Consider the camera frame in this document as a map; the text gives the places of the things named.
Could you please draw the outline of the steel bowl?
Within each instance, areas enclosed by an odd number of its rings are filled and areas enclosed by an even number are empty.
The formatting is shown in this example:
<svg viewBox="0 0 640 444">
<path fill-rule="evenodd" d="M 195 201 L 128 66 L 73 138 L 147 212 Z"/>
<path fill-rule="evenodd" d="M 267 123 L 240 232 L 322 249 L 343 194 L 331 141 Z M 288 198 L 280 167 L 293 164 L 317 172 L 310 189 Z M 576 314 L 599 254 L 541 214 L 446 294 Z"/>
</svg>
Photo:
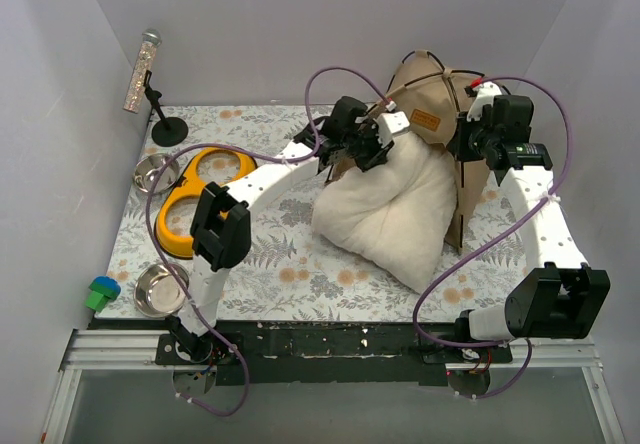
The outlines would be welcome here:
<svg viewBox="0 0 640 444">
<path fill-rule="evenodd" d="M 156 184 L 155 193 L 171 189 L 180 177 L 181 171 L 179 164 L 174 161 L 161 173 L 169 158 L 169 154 L 156 153 L 140 160 L 132 175 L 134 187 L 144 194 L 149 193 L 153 184 Z"/>
<path fill-rule="evenodd" d="M 133 299 L 136 309 L 144 316 L 164 318 L 177 313 L 184 305 L 186 296 L 170 269 L 157 263 L 138 277 Z"/>
</svg>

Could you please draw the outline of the white fluffy cushion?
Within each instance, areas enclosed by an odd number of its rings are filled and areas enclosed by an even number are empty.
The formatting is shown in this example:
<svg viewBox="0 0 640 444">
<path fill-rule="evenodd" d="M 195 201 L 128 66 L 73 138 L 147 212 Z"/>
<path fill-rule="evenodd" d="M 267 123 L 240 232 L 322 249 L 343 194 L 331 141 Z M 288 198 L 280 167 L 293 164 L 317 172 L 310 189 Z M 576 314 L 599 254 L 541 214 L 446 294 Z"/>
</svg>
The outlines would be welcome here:
<svg viewBox="0 0 640 444">
<path fill-rule="evenodd" d="M 422 293 L 456 205 L 452 157 L 408 133 L 394 140 L 385 164 L 366 172 L 353 167 L 328 184 L 314 203 L 311 226 Z"/>
</svg>

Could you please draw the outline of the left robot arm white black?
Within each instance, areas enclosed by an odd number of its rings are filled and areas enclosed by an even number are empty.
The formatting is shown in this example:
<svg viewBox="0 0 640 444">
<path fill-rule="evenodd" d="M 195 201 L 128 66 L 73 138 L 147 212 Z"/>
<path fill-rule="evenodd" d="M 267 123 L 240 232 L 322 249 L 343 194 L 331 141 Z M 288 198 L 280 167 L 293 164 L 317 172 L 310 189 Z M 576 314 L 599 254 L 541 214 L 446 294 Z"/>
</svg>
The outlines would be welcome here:
<svg viewBox="0 0 640 444">
<path fill-rule="evenodd" d="M 366 104 L 342 97 L 330 115 L 311 120 L 264 165 L 227 185 L 206 185 L 191 225 L 193 269 L 182 279 L 174 265 L 167 269 L 185 301 L 167 320 L 178 351 L 193 364 L 208 360 L 218 302 L 232 268 L 248 255 L 252 219 L 279 196 L 309 180 L 344 157 L 362 171 L 387 161 L 394 145 L 391 115 L 372 117 Z"/>
</svg>

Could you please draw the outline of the beige pet tent fabric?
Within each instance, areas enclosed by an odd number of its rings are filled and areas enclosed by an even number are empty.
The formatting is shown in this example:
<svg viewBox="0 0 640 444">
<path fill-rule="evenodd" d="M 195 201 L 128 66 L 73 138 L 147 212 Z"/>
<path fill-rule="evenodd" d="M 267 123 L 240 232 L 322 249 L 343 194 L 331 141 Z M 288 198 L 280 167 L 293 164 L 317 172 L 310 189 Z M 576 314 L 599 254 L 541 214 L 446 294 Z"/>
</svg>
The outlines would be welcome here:
<svg viewBox="0 0 640 444">
<path fill-rule="evenodd" d="M 439 258 L 446 243 L 460 248 L 489 170 L 483 162 L 456 163 L 446 147 L 471 106 L 465 88 L 480 75 L 451 69 L 429 51 L 406 57 L 387 96 L 406 114 L 408 133 L 383 164 L 363 171 L 350 156 L 332 168 L 314 204 L 314 231 L 369 260 Z"/>
</svg>

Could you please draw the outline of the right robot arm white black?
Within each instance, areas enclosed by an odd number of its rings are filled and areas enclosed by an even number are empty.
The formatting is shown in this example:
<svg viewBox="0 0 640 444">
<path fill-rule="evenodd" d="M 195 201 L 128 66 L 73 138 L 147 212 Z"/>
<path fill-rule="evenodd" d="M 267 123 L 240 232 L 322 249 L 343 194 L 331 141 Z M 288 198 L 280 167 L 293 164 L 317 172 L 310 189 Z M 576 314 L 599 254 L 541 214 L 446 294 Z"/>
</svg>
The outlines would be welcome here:
<svg viewBox="0 0 640 444">
<path fill-rule="evenodd" d="M 552 160 L 530 140 L 530 98 L 504 95 L 491 83 L 475 93 L 448 145 L 462 163 L 481 161 L 493 172 L 520 226 L 527 274 L 501 305 L 464 312 L 452 337 L 454 353 L 475 361 L 489 341 L 583 339 L 610 290 L 606 271 L 592 268 L 569 231 L 554 194 Z"/>
</svg>

